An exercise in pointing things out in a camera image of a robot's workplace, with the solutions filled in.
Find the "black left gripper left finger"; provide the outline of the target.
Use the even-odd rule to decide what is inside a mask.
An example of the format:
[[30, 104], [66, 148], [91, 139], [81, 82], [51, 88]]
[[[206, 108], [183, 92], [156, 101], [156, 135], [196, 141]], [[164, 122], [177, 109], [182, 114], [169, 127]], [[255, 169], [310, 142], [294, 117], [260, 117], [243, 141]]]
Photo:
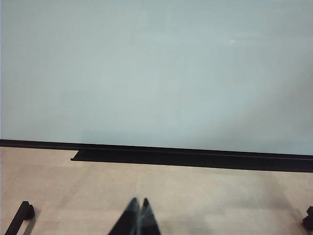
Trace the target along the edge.
[[128, 203], [108, 235], [135, 235], [137, 233], [138, 216], [139, 202], [138, 199], [134, 197]]

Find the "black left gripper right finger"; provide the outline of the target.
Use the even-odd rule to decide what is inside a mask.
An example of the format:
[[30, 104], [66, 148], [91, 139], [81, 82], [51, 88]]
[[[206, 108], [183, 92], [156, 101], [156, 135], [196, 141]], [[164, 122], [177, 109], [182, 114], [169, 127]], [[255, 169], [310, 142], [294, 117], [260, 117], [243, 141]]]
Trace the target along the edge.
[[144, 198], [141, 211], [138, 216], [139, 235], [161, 235], [152, 207], [147, 198]]

